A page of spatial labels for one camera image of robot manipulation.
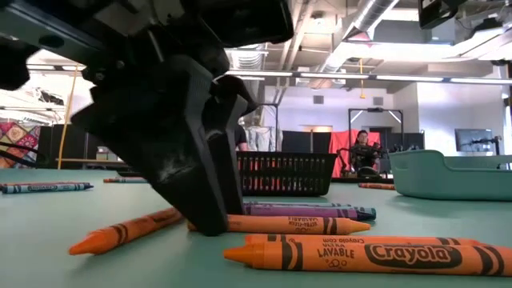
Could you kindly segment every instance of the mesh basket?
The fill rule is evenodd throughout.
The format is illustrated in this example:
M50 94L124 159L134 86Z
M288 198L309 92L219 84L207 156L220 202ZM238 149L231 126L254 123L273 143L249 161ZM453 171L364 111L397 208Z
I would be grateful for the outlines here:
M244 196L321 196L336 154L237 152Z

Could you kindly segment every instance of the tv screen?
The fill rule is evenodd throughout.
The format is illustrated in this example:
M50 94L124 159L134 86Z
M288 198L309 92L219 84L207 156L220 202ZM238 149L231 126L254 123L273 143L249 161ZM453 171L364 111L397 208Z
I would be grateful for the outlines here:
M491 129L455 129L455 145L459 152L491 152L493 150L491 142L477 142L492 138Z

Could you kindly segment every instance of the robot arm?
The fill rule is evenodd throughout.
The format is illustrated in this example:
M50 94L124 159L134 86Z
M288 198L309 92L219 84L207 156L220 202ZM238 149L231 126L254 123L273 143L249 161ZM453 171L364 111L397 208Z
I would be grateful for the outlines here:
M285 0L7 0L0 19L1 56L12 59L0 88L28 80L25 62L39 48L86 65L94 103L74 125L204 234L243 212L233 129L257 105L241 79L220 78L224 48L290 39Z

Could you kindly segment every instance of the light blue plastic bin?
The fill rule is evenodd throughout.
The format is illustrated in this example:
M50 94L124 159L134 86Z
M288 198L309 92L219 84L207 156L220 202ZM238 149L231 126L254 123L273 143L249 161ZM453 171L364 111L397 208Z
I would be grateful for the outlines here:
M436 150L390 154L402 195L441 200L512 201L512 171L498 170L512 156L444 157Z

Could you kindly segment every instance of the crayola logo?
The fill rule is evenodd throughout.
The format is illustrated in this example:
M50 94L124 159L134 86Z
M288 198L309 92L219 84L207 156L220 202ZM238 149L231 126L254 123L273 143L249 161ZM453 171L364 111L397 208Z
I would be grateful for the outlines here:
M52 190L56 190L57 189L57 186L56 185L48 185L48 186L28 186L27 187L28 191L52 191Z
M441 269L462 263L457 249L439 245L366 244L365 252L373 264L394 268Z

